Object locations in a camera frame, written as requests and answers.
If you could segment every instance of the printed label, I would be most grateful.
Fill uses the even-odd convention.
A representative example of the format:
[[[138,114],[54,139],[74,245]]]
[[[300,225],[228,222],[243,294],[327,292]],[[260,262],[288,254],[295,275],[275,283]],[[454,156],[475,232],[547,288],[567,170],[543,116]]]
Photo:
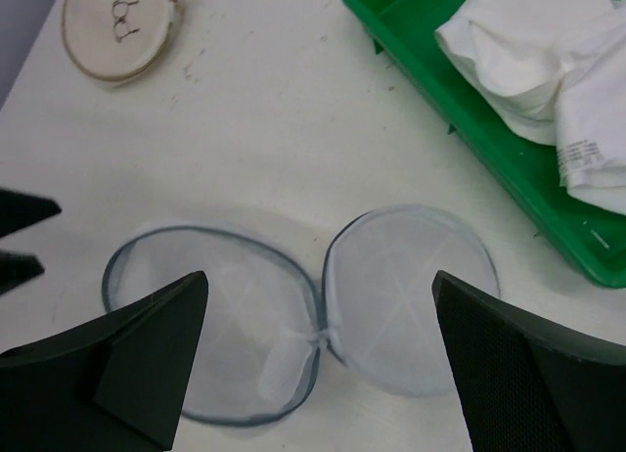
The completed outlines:
[[[559,149],[559,173],[566,176],[572,171],[582,171],[593,168],[598,163],[604,163],[604,156],[598,144],[589,141],[578,141]]]

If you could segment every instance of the white table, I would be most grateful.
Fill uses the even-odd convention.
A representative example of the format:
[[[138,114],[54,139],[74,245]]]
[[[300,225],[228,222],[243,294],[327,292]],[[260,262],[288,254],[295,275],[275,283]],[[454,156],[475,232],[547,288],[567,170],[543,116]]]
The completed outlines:
[[[47,273],[0,298],[0,351],[102,315],[104,266],[145,221],[244,224],[319,276],[335,233],[392,203],[465,218],[507,302],[626,344],[626,293],[594,288],[535,237],[340,0],[191,0],[158,68],[113,91],[67,59],[60,2],[0,112],[0,184],[64,209],[1,243],[36,252]],[[311,398],[285,421],[243,433],[183,420],[175,450],[470,451],[470,442],[456,394],[393,397],[325,355]]]

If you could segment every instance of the case lid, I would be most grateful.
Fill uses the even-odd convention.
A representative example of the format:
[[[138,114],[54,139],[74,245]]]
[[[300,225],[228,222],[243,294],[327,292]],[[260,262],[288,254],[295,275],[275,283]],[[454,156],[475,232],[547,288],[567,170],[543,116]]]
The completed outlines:
[[[113,255],[105,306],[116,310],[137,291],[193,271],[206,274],[210,303],[183,414],[225,426],[285,416],[317,377],[324,322],[313,283],[286,253],[250,232],[167,225],[142,231]]]
[[[64,45],[86,75],[123,82],[162,53],[181,14],[179,0],[66,0]]]
[[[429,207],[376,210],[351,223],[328,250],[323,297],[287,252],[249,231],[168,224],[140,232],[113,255],[103,298],[116,310],[203,271],[210,297],[183,413],[258,426],[306,399],[329,339],[348,367],[388,391],[451,388],[430,291],[439,269],[499,293],[478,237]]]
[[[331,244],[324,268],[336,356],[392,393],[430,396],[452,388],[432,300],[438,270],[499,295],[487,250],[452,214],[399,205],[348,225]]]

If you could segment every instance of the table surface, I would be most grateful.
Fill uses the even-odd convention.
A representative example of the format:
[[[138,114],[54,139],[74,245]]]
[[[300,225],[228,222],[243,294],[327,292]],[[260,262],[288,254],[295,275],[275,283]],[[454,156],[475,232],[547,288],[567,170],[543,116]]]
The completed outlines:
[[[97,87],[69,62],[58,0],[0,112],[0,183],[54,197],[58,218],[2,241],[46,274],[0,298],[0,351],[104,313],[100,281],[150,220],[227,219],[319,277],[326,246],[375,207],[462,216],[503,299],[626,344],[626,292],[570,269],[341,0],[189,0],[145,78]],[[408,400],[322,359],[310,399],[278,425],[181,421],[175,451],[470,451],[458,396]]]

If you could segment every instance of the black triangular object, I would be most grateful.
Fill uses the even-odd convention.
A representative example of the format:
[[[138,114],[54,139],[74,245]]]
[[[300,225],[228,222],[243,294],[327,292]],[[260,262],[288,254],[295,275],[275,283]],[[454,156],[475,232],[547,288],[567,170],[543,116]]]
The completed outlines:
[[[43,266],[31,254],[0,250],[0,295],[43,274]]]
[[[0,239],[60,212],[52,200],[0,188]]]
[[[0,451],[170,450],[207,293],[193,273],[0,355]]]
[[[443,272],[433,292],[475,452],[626,450],[626,346]]]

